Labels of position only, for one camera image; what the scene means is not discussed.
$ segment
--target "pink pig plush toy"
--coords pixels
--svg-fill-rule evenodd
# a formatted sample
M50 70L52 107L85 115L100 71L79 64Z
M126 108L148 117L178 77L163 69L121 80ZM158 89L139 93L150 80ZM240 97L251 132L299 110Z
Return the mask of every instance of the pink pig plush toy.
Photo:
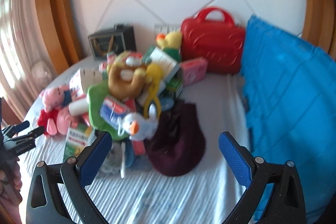
M71 116L69 107L67 106L60 110L57 115L57 131L62 135L66 135L68 133L70 125L76 128L78 126L78 118Z
M41 110L40 117L37 121L38 126L44 126L46 137L56 135L58 132L62 135L68 133L70 125L77 127L78 118L70 115L69 107L61 110L53 109L50 112Z
M45 89L40 93L45 112L50 112L55 107L66 107L71 103L71 91L68 85Z

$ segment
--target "curtain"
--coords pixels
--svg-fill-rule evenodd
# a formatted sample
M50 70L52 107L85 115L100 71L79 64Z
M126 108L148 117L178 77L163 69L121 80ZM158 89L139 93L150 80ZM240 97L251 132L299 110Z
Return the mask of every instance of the curtain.
M41 92L31 74L42 57L30 8L31 0L0 0L0 97L20 120Z

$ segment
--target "red suitcase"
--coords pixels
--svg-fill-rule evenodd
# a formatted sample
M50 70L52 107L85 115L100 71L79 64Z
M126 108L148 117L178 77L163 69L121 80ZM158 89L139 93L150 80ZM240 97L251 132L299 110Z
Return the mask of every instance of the red suitcase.
M223 21L207 20L212 11L220 11ZM232 16L218 7L201 10L195 18L187 18L181 26L183 61L204 57L209 72L236 74L240 71L245 29L235 25Z

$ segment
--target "white plastic bag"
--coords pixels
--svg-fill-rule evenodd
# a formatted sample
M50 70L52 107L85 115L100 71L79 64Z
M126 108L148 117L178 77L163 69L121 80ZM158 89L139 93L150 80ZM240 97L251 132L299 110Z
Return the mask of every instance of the white plastic bag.
M42 88L45 89L53 80L53 75L49 67L44 61L37 62L31 69L31 74L34 81Z

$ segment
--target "red plush toy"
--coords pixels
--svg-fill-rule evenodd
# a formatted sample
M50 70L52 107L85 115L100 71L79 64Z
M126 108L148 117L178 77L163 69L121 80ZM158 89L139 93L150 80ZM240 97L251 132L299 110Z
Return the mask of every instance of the red plush toy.
M57 122L57 116L58 116L59 110L54 108L50 112L45 112L45 110L41 110L40 117L37 121L37 125L44 126L44 135L49 137L49 135L54 135L55 131L57 133L56 129L56 122Z

